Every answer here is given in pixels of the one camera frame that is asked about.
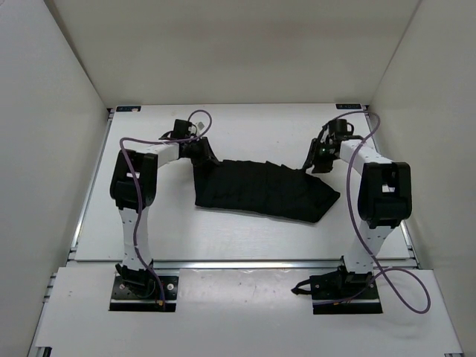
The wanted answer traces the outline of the black pleated skirt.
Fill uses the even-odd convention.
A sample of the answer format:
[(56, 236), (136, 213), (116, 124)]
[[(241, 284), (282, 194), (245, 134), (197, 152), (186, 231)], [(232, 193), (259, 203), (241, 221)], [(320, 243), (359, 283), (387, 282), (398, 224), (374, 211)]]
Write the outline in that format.
[(269, 161), (224, 160), (193, 167), (195, 204), (316, 223), (341, 194), (317, 177)]

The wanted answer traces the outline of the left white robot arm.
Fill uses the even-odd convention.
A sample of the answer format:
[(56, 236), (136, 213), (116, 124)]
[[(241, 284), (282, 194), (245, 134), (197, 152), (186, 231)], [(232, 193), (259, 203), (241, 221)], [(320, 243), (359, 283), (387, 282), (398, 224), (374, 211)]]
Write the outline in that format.
[(211, 160), (205, 135), (208, 124), (194, 123), (190, 118), (177, 119), (172, 131), (156, 141), (122, 137), (112, 174), (109, 194), (120, 214), (123, 229), (123, 259), (115, 265), (122, 283), (141, 300), (152, 298), (164, 307), (164, 284), (154, 269), (149, 249), (148, 213), (155, 201), (158, 170), (181, 158), (191, 158), (192, 149), (198, 156)]

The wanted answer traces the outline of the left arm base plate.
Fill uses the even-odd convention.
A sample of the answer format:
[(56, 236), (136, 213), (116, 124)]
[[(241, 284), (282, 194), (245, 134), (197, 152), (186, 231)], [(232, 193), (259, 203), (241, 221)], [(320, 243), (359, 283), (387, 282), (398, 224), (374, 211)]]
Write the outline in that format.
[(111, 312), (175, 312), (179, 292), (178, 275), (161, 275), (159, 277), (164, 289), (164, 300), (160, 289), (151, 285), (146, 291), (139, 292), (115, 275), (112, 286), (109, 311)]

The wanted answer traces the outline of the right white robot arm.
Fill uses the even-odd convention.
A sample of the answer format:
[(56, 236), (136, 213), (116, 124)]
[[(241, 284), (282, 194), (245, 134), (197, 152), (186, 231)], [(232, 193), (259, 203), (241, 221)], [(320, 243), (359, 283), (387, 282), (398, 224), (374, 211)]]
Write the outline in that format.
[(391, 161), (354, 133), (344, 116), (324, 124), (312, 139), (303, 170), (329, 173), (334, 161), (347, 163), (349, 174), (361, 177), (356, 203), (350, 211), (356, 239), (336, 271), (310, 279), (315, 299), (338, 304), (359, 296), (373, 285), (373, 264), (384, 241), (412, 211), (411, 168)]

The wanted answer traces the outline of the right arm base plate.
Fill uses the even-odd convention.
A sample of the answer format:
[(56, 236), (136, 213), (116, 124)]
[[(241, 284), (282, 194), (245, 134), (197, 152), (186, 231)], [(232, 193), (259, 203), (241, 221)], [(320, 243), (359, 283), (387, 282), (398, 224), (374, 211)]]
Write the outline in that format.
[(369, 278), (347, 282), (338, 271), (311, 275), (291, 292), (310, 295), (314, 315), (378, 315), (383, 313), (379, 291)]

